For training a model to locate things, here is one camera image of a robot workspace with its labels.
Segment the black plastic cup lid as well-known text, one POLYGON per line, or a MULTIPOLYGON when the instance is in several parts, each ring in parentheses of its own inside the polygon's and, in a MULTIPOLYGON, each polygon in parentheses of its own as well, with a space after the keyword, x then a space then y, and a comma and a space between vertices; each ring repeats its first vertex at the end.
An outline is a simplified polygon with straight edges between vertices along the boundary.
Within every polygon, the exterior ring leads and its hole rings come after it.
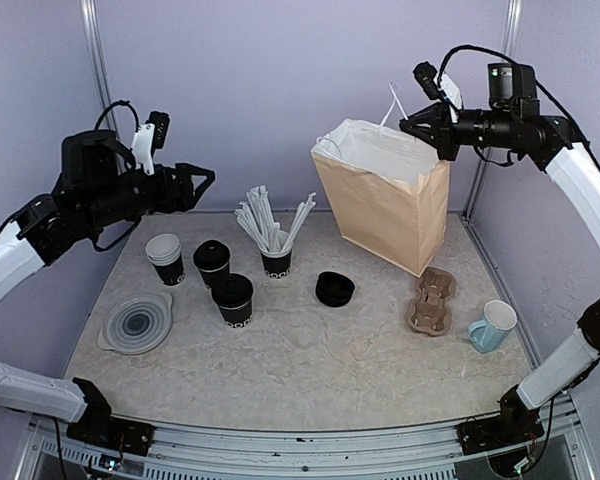
POLYGON ((193 263, 201 271, 211 272, 222 269, 229 261, 229 248, 215 239, 203 242, 193 254, 193 263))

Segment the brown paper takeout bag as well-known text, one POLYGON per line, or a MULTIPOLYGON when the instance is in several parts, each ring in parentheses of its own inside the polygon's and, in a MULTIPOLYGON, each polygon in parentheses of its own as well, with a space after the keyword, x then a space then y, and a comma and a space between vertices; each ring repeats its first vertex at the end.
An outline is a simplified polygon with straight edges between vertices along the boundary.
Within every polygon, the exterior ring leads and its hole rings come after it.
POLYGON ((444 242, 450 165, 413 135, 388 126, 405 110, 396 86, 380 122, 344 119, 311 156, 341 236, 421 276, 444 242))

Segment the black paper coffee cup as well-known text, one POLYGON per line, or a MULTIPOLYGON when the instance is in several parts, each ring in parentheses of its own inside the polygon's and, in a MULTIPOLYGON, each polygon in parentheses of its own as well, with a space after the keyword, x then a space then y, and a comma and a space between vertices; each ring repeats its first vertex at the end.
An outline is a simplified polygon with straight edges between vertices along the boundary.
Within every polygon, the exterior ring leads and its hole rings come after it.
POLYGON ((199 268, 198 271, 201 275, 205 287, 208 290, 211 290, 217 282, 219 282, 225 276, 230 274, 230 266, 229 263, 226 262, 223 266, 215 269, 199 268))

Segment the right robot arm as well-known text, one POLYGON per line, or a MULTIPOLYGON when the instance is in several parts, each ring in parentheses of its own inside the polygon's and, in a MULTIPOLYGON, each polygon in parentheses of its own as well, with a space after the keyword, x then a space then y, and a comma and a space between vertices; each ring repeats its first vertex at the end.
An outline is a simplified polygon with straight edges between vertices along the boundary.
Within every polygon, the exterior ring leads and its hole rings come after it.
MULTIPOLYGON (((438 102, 401 119, 399 128, 430 145, 443 161, 455 160, 462 146, 530 158, 569 200, 600 252, 600 168, 573 121, 519 114, 512 107, 455 112, 438 102)), ((505 411, 493 419, 492 436, 503 444, 515 442, 530 427, 529 412, 584 378, 599 360, 600 299, 584 311, 573 333, 502 397, 505 411)))

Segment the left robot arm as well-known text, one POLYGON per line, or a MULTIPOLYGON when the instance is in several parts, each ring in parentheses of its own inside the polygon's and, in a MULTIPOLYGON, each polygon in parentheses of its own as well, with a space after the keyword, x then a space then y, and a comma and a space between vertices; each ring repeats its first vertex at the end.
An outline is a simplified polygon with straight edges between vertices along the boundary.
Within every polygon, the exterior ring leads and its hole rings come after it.
MULTIPOLYGON (((133 149, 112 130, 65 138, 62 167, 53 190, 12 214, 0 227, 0 303, 29 278, 52 266, 73 246, 148 214, 187 212, 215 180, 213 171, 189 163, 155 165, 161 137, 150 134, 133 149)), ((89 380, 62 380, 0 361, 0 407, 44 415, 82 430, 101 445, 113 443, 120 424, 89 380)))

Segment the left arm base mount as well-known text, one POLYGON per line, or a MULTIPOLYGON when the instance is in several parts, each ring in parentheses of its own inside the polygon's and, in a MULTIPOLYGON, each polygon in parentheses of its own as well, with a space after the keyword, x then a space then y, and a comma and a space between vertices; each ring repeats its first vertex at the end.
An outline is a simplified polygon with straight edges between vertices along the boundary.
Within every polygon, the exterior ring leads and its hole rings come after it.
POLYGON ((78 421, 68 424, 69 438, 121 454, 148 455, 153 425, 113 416, 108 401, 91 381, 74 377, 72 382, 80 388, 86 409, 78 421))

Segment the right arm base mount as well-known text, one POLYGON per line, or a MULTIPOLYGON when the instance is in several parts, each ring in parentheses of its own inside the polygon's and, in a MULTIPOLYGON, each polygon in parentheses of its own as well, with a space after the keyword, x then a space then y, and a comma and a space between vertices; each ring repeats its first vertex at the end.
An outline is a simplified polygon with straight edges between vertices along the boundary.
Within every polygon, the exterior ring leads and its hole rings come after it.
POLYGON ((515 387, 499 401, 494 416, 465 420, 456 427, 464 455, 482 453, 542 437, 545 433, 539 409, 529 410, 515 387))

